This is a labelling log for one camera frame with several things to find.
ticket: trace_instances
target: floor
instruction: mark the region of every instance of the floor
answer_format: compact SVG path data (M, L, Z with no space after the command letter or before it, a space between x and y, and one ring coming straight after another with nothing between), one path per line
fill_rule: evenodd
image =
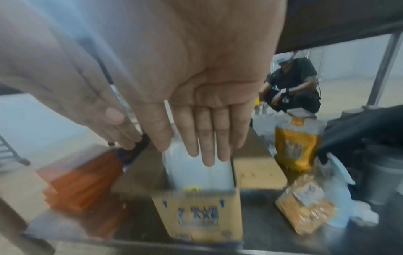
M322 81L322 106L319 115L339 116L342 110L358 108L366 104L371 91L373 79L339 79ZM379 103L382 107L403 104L403 78L390 79ZM35 175L34 171L44 165L75 152L89 144L105 144L93 133L85 133L64 142L45 148L37 154L29 156L32 164L22 167L17 163L10 163L0 168L0 196L6 200L21 216L30 221L36 215L47 209L41 191L45 183ZM53 243L57 248L56 254L119 254L116 249L96 247L84 244L67 242ZM0 236L1 254L22 254L16 247Z

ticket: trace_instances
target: black shirt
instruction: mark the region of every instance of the black shirt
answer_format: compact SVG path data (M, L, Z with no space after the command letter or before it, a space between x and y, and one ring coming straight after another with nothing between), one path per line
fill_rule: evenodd
M317 72L309 59L296 58L287 73L279 68L267 76L266 82L279 89L294 88L304 83L306 78L316 75Z

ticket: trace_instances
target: cardboard box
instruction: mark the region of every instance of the cardboard box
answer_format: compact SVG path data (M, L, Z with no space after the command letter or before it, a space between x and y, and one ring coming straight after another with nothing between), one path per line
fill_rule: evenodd
M281 189L287 179L252 129L245 145L233 153L233 170L234 190L169 190L162 155L148 147L113 185L112 192L125 200L151 196L172 238L238 242L243 235L239 189Z

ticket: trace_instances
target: snack bag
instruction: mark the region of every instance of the snack bag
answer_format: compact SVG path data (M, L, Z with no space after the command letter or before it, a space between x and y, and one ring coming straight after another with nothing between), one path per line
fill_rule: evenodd
M335 204L326 199L314 177L308 174L288 187L276 206L299 235L312 233L335 215Z
M278 163L291 170L310 170L326 125L327 121L312 118L279 116L275 128Z

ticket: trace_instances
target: cardboard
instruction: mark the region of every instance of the cardboard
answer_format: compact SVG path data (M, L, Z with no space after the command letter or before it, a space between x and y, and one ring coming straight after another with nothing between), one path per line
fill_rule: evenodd
M287 179L250 129L245 145L233 153L236 187L222 191L169 190L162 154L146 148L112 187L121 199L151 196L159 216L175 239L193 242L238 242L242 240L239 189L281 189Z

